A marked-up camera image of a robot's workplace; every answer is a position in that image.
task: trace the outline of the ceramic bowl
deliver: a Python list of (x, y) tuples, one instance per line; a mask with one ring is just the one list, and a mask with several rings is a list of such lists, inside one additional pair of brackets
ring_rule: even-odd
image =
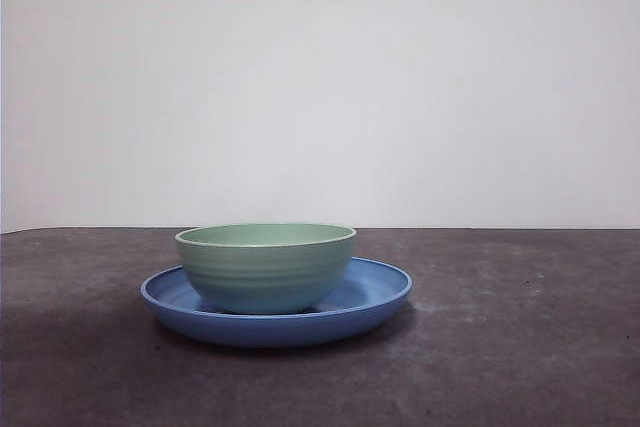
[(242, 224), (175, 238), (200, 296), (237, 314), (284, 314), (329, 294), (351, 260), (356, 235), (335, 225)]

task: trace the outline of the blue plate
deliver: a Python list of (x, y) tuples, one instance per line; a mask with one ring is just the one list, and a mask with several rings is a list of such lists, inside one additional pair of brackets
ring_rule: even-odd
[(188, 337), (238, 347), (292, 347), (331, 342), (380, 325), (400, 308), (411, 286), (402, 270), (354, 257), (342, 283), (299, 314), (226, 313), (193, 290), (182, 267), (148, 278), (140, 292), (160, 322)]

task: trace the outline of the white wall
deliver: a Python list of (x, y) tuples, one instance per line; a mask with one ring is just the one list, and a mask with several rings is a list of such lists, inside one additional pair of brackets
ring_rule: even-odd
[(3, 229), (639, 227), (639, 0), (3, 0)]

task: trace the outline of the table surface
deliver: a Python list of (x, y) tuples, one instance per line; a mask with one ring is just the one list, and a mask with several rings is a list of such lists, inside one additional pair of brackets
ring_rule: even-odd
[(640, 231), (362, 229), (415, 283), (333, 344), (225, 348), (167, 330), (140, 283), (175, 229), (2, 236), (7, 426), (638, 426)]

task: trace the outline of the plate rim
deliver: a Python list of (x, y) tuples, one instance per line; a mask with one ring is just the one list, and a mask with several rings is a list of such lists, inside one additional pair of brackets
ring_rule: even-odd
[(377, 264), (379, 266), (394, 270), (396, 272), (398, 272), (401, 276), (403, 276), (405, 278), (405, 280), (407, 281), (407, 285), (399, 292), (395, 293), (394, 295), (385, 298), (381, 301), (378, 302), (371, 302), (368, 304), (363, 304), (363, 305), (358, 305), (356, 307), (349, 307), (346, 309), (337, 309), (337, 310), (331, 310), (331, 311), (324, 311), (324, 312), (308, 312), (308, 313), (304, 313), (304, 314), (274, 314), (274, 315), (268, 315), (268, 314), (255, 314), (255, 315), (251, 315), (251, 314), (225, 314), (225, 313), (220, 313), (220, 312), (202, 312), (199, 310), (190, 310), (190, 309), (185, 309), (182, 307), (176, 307), (173, 306), (171, 304), (168, 304), (166, 302), (161, 302), (159, 300), (157, 300), (155, 297), (153, 297), (151, 294), (149, 294), (147, 292), (147, 286), (154, 281), (157, 277), (160, 277), (162, 275), (166, 275), (170, 272), (173, 272), (174, 270), (178, 270), (178, 269), (184, 269), (184, 267), (182, 267), (182, 265), (177, 265), (175, 267), (171, 267), (169, 269), (165, 269), (161, 272), (158, 272), (156, 274), (153, 274), (151, 277), (147, 278), (141, 285), (140, 285), (140, 294), (142, 295), (142, 297), (150, 304), (153, 304), (157, 307), (161, 307), (163, 309), (167, 309), (170, 310), (172, 312), (180, 312), (183, 314), (188, 314), (188, 315), (199, 315), (202, 317), (209, 317), (209, 318), (216, 318), (216, 319), (250, 319), (250, 320), (290, 320), (290, 319), (307, 319), (307, 318), (315, 318), (315, 317), (328, 317), (328, 316), (334, 316), (334, 315), (340, 315), (340, 314), (347, 314), (347, 313), (351, 313), (351, 312), (358, 312), (361, 310), (368, 310), (368, 309), (372, 309), (375, 307), (379, 307), (382, 305), (386, 305), (389, 304), (395, 300), (401, 299), (405, 296), (407, 296), (409, 294), (409, 292), (411, 292), (411, 289), (413, 288), (413, 281), (411, 280), (411, 277), (409, 276), (409, 274), (407, 274), (404, 270), (399, 269), (398, 267), (391, 265), (391, 264), (387, 264), (385, 262), (380, 262), (378, 260), (373, 260), (373, 259), (365, 259), (364, 257), (351, 257), (351, 260), (360, 260), (360, 261), (364, 261), (364, 262), (369, 262), (372, 264)]

